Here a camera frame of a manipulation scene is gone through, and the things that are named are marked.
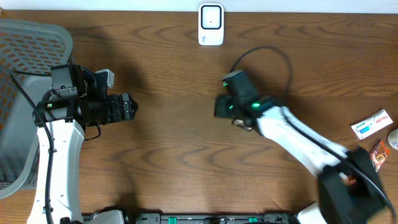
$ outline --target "white backdrop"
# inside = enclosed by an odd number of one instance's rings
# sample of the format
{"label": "white backdrop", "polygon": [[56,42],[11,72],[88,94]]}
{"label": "white backdrop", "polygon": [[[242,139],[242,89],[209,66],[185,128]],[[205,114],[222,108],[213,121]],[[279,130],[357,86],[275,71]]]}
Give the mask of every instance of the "white backdrop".
{"label": "white backdrop", "polygon": [[[0,0],[3,9],[197,11],[201,0]],[[398,0],[219,0],[229,12],[398,13]]]}

